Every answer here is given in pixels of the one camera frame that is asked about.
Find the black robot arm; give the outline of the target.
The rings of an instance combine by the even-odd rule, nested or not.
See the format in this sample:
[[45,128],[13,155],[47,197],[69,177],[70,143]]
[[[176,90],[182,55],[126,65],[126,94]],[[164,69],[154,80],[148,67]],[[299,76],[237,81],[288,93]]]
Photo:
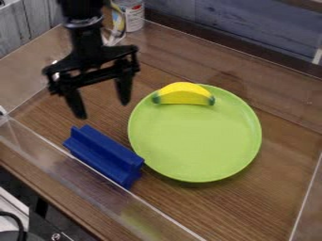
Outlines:
[[101,8],[104,0],[55,0],[62,13],[62,26],[69,32],[72,51],[42,69],[47,91],[62,96],[74,116],[85,120],[86,111],[78,89],[113,79],[117,98],[128,105],[132,81],[138,72],[136,45],[106,46],[102,43]]

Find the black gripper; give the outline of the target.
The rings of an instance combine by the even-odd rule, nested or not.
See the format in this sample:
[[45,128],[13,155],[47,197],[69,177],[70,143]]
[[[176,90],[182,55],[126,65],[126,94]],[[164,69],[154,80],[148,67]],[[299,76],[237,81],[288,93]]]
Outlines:
[[50,94],[63,95],[77,119],[86,119],[86,112],[77,88],[114,79],[117,98],[128,105],[132,79],[138,71],[136,45],[105,46],[100,35],[101,19],[63,24],[70,36],[72,52],[42,69],[47,77]]

